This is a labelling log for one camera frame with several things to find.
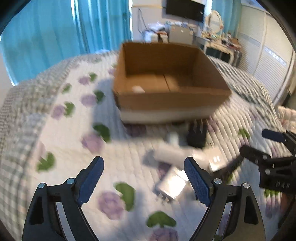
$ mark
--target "quilted blanket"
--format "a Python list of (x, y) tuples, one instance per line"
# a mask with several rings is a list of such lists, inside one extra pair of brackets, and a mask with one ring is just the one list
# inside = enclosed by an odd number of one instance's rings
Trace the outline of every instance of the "quilted blanket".
[[(21, 240), (37, 185), (75, 177), (96, 155), (104, 158), (104, 172), (82, 210), (99, 240), (189, 240), (197, 228), (206, 207), (195, 200), (190, 185), (172, 203), (153, 192), (169, 166), (154, 160), (151, 150), (168, 132), (184, 133), (183, 127), (124, 126), (111, 90), (116, 60), (117, 53), (110, 52), (58, 64), (34, 84), (24, 84), (10, 107), (14, 116), (1, 119), (0, 218), (16, 240)], [(261, 137), (264, 128), (282, 130), (266, 89), (245, 72), (211, 60), (233, 93), (207, 120), (206, 144), (218, 146), (228, 161), (244, 144), (272, 156), (289, 155), (283, 145)], [(40, 83), (44, 86), (36, 91)], [(229, 179), (233, 185), (242, 182), (252, 186), (270, 240), (277, 230), (281, 193), (260, 189), (258, 168), (247, 160)], [(219, 233), (230, 207), (225, 207)], [(69, 227), (64, 229), (72, 240)]]

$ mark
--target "blue curtain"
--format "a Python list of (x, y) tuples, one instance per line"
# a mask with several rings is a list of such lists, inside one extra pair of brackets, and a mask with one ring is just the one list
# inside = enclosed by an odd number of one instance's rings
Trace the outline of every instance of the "blue curtain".
[(1, 35), (14, 84), (63, 59), (117, 50), (131, 38), (128, 0), (31, 0)]
[(242, 12), (241, 0), (213, 0), (212, 10), (221, 15), (224, 23), (223, 32), (230, 32), (232, 36), (236, 36)]

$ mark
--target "white desk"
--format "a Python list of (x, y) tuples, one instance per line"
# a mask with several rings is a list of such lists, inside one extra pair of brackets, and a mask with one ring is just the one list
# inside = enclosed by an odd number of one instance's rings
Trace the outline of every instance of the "white desk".
[(229, 64), (232, 65), (233, 64), (233, 60), (234, 60), (234, 49), (228, 48), (226, 45), (221, 43), (221, 40), (217, 40), (217, 41), (210, 41), (209, 39), (206, 38), (202, 38), (202, 37), (196, 37), (195, 42), (201, 44), (204, 46), (203, 51), (204, 53), (206, 53), (207, 48), (213, 48), (216, 50), (221, 51), (223, 53), (229, 54), (230, 55), (230, 59), (229, 59)]

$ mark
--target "power cord on wall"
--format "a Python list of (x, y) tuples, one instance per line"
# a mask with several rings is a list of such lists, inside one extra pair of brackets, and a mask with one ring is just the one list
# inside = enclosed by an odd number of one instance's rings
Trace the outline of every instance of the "power cord on wall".
[(145, 29), (148, 31), (148, 28), (146, 27), (146, 24), (145, 24), (145, 21), (144, 21), (144, 18), (143, 18), (142, 10), (140, 8), (138, 8), (138, 31), (139, 31), (140, 34), (143, 35), (143, 32), (140, 31), (140, 28), (142, 29), (142, 24), (141, 23), (144, 24)]

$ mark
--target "white closet door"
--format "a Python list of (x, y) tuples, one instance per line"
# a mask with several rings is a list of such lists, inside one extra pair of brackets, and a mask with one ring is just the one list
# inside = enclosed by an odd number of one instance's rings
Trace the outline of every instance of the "white closet door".
[(286, 80), (293, 48), (273, 17), (267, 15), (266, 36), (254, 76), (274, 100)]
[(242, 59), (239, 68), (253, 74), (256, 68), (264, 34), (265, 12), (242, 6), (237, 38), (241, 44)]

